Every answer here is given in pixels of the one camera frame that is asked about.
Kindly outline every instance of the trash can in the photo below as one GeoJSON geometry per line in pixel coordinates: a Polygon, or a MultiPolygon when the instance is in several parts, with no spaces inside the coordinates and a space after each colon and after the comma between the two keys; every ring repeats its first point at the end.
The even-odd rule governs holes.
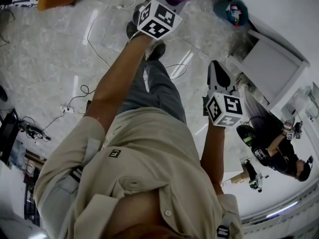
{"type": "Polygon", "coordinates": [[[246,24],[247,20],[248,20],[248,10],[247,7],[241,2],[241,1],[223,1],[223,2],[218,2],[216,4],[214,4],[214,8],[213,11],[214,13],[222,18],[229,21],[228,18],[228,11],[226,11],[226,9],[228,8],[228,6],[230,4],[235,4],[238,7],[238,10],[241,10],[241,14],[239,15],[239,22],[238,25],[239,26],[243,26],[246,24]]]}

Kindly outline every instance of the black cap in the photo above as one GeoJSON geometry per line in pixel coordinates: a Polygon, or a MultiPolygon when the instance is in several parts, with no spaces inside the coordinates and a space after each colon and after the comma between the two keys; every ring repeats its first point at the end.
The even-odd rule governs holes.
{"type": "Polygon", "coordinates": [[[304,170],[300,173],[299,177],[298,177],[298,180],[299,181],[306,181],[310,175],[310,166],[308,163],[306,163],[304,165],[304,170]]]}

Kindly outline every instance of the power outlet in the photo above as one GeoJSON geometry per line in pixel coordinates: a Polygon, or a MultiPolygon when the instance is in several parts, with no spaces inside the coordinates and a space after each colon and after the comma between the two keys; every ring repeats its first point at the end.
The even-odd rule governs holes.
{"type": "Polygon", "coordinates": [[[67,106],[60,106],[60,110],[64,113],[74,113],[74,109],[72,107],[67,107],[67,106]]]}

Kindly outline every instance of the forearm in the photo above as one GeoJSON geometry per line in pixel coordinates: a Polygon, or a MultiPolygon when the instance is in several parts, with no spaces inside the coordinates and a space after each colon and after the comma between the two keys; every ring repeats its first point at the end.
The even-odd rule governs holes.
{"type": "Polygon", "coordinates": [[[141,35],[130,41],[99,82],[93,100],[120,105],[126,97],[152,38],[141,35]]]}
{"type": "Polygon", "coordinates": [[[272,143],[268,146],[267,150],[268,151],[273,151],[275,150],[278,145],[281,143],[281,141],[283,139],[286,138],[287,133],[286,132],[282,132],[280,135],[278,135],[273,141],[272,143]]]}
{"type": "Polygon", "coordinates": [[[201,167],[209,176],[212,184],[220,185],[224,176],[225,128],[214,126],[209,121],[201,167]]]}

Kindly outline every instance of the shirt button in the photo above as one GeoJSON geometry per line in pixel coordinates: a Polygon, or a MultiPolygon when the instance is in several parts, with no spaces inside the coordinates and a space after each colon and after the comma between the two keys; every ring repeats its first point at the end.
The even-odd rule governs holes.
{"type": "Polygon", "coordinates": [[[168,217],[171,216],[171,211],[169,211],[169,210],[165,211],[165,215],[168,217]]]}

